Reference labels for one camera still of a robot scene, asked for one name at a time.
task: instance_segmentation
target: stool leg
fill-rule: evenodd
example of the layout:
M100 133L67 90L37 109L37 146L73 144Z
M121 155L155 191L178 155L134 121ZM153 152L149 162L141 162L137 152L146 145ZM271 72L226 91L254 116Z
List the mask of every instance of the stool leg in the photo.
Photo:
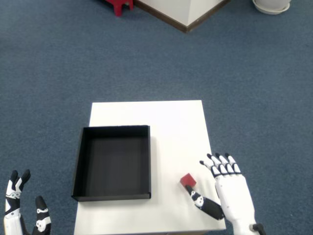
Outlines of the stool leg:
M134 2L133 0L129 0L129 9L133 10L134 8Z
M120 4L114 5L114 13L116 16L121 16L122 15L122 5L120 5Z

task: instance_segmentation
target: wooden baseboard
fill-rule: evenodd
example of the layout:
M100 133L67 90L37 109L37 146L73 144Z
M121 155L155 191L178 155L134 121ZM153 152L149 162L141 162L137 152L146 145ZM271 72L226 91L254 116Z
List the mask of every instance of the wooden baseboard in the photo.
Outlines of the wooden baseboard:
M177 28L178 30L180 30L184 33L187 33L189 31L193 30L194 28L196 28L197 26L199 26L203 21L205 21L207 18L209 18L211 15L213 15L215 12L217 12L220 8L222 8L223 6L225 6L229 2L230 2L230 0L221 1L219 4L217 4L211 10L209 10L204 15L202 15L201 17L199 17L198 19L193 21L190 25L186 26L186 25L174 20L173 18L163 14L162 12L154 9L153 7L150 7L149 5L141 2L140 0L134 0L134 4L137 7L141 8L142 10L150 13L151 15L153 15L157 18L159 18L160 20L170 24L171 26Z

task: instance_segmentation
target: white flower pot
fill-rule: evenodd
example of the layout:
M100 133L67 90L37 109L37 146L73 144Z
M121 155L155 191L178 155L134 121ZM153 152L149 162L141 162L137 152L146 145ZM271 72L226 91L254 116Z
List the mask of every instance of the white flower pot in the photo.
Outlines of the white flower pot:
M265 14L277 15L289 9L291 0L252 0L252 1L259 11Z

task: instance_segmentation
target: black joint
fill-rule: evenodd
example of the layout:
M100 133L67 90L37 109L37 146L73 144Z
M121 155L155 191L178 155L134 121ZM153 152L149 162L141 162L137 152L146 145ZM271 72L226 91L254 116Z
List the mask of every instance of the black joint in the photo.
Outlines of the black joint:
M263 224L253 224L252 229L259 232L260 235L266 235Z

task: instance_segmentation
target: blue carpet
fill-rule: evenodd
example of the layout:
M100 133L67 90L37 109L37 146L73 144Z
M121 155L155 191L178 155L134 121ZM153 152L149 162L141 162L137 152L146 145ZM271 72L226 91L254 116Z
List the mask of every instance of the blue carpet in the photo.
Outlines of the blue carpet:
M233 0L189 34L138 8L117 18L100 0L0 6L0 191L13 169L31 170L22 195L29 230L42 195L51 234L73 234L72 176L92 102L201 99L212 151L237 159L257 221L269 235L310 233L311 0L278 16Z

